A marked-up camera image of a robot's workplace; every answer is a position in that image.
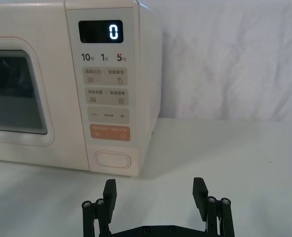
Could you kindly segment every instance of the white fabric backdrop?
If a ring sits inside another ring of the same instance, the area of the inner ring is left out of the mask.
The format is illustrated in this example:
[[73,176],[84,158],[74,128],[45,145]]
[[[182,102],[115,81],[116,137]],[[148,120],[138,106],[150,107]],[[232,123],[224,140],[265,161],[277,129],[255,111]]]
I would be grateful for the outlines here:
[[292,0],[144,0],[164,31],[161,117],[292,121]]

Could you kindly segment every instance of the digital display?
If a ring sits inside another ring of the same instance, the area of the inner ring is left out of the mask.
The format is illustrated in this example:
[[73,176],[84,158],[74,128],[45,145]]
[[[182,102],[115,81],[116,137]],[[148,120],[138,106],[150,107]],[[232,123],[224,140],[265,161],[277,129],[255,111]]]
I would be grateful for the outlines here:
[[80,21],[82,43],[122,43],[123,23],[121,20]]

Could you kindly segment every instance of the white tabletop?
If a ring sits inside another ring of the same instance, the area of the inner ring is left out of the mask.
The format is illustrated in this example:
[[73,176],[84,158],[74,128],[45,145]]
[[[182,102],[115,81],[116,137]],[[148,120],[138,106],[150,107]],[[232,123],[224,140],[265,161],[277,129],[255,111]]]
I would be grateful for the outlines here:
[[101,198],[109,178],[118,191],[113,233],[204,230],[194,177],[231,199],[237,237],[292,237],[292,123],[177,119],[159,119],[138,178],[0,162],[0,237],[81,237],[81,203]]

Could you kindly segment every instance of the microwave window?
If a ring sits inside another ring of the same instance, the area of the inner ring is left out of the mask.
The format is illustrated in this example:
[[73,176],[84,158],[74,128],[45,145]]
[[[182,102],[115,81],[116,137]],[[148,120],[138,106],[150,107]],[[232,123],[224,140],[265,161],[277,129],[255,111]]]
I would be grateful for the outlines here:
[[0,50],[0,131],[47,134],[32,62],[21,50]]

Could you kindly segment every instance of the microwave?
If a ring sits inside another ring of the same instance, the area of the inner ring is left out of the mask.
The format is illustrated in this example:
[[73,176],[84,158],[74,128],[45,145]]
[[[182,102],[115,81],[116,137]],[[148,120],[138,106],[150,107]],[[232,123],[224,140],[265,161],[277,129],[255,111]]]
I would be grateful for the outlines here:
[[139,1],[0,1],[0,160],[138,175],[161,66]]

